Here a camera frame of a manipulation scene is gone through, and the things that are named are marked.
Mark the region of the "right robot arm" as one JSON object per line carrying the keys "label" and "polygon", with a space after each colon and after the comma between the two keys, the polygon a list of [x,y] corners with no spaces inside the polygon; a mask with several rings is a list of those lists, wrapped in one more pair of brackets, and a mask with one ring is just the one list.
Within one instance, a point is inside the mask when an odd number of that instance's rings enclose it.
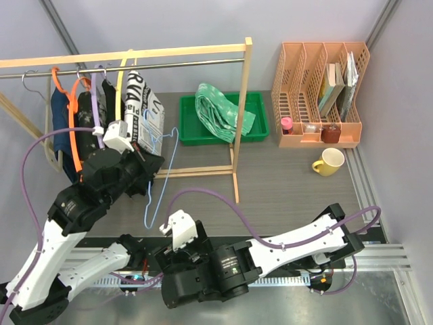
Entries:
{"label": "right robot arm", "polygon": [[163,273],[162,299],[173,309],[194,301],[233,299],[249,284],[293,262],[319,268],[362,251],[364,244],[342,223],[338,204],[329,205],[310,224],[268,238],[213,247],[202,222],[179,210],[161,225],[172,242],[154,251]]}

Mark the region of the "light blue wire hanger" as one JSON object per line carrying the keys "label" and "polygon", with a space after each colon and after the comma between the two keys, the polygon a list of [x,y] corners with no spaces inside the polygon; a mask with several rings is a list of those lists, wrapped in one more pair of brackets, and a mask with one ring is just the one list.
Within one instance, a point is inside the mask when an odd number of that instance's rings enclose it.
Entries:
{"label": "light blue wire hanger", "polygon": [[156,137],[156,136],[153,135],[153,133],[152,133],[152,131],[150,129],[150,123],[149,123],[148,120],[149,120],[149,117],[154,117],[154,115],[155,114],[152,113],[149,108],[146,108],[144,110],[144,112],[143,112],[143,119],[144,119],[144,122],[145,122],[145,126],[146,126],[146,129],[149,131],[150,139],[152,141],[152,154],[156,150],[156,145],[157,144],[162,144],[162,140],[164,138],[170,137],[170,138],[175,139],[175,144],[174,144],[173,151],[172,151],[172,154],[171,154],[171,157],[170,157],[170,161],[168,163],[168,168],[167,169],[160,169],[159,170],[159,173],[162,172],[164,183],[163,183],[163,186],[162,186],[162,189],[161,189],[160,196],[157,199],[156,208],[154,210],[152,219],[150,221],[148,220],[148,215],[149,215],[149,209],[150,209],[151,204],[152,204],[152,185],[151,185],[151,182],[149,182],[147,184],[148,202],[147,202],[147,204],[146,204],[146,206],[144,208],[144,212],[143,212],[143,225],[144,225],[145,229],[147,229],[147,230],[151,230],[153,228],[153,226],[154,226],[155,221],[156,221],[156,217],[157,217],[157,214],[158,214],[158,211],[159,211],[159,208],[160,208],[160,204],[161,204],[162,198],[163,198],[165,190],[166,190],[166,186],[167,186],[167,183],[168,183],[168,179],[170,177],[170,173],[172,171],[173,161],[175,159],[175,154],[177,153],[177,148],[178,148],[178,144],[179,144],[179,130],[178,130],[177,127],[173,127],[171,129],[170,133],[162,133],[158,137]]}

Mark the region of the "green white trousers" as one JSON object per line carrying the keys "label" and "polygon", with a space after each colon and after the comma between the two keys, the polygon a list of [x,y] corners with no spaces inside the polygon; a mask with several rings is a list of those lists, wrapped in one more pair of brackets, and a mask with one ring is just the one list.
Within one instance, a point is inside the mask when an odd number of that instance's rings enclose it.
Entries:
{"label": "green white trousers", "polygon": [[216,87],[200,83],[195,94],[200,122],[217,138],[233,143],[237,131],[238,105],[230,102]]}

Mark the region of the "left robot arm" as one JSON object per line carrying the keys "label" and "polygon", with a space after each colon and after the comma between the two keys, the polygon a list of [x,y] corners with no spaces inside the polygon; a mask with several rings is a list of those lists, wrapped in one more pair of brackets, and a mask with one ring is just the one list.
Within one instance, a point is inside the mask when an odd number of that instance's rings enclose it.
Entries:
{"label": "left robot arm", "polygon": [[83,162],[81,179],[62,190],[48,210],[43,242],[35,246],[17,276],[1,284],[1,303],[11,303],[14,324],[48,324],[77,294],[117,269],[134,271],[145,261],[145,246],[129,234],[94,258],[62,272],[71,250],[106,215],[122,194],[145,195],[164,158],[133,144],[131,151],[103,148]]}

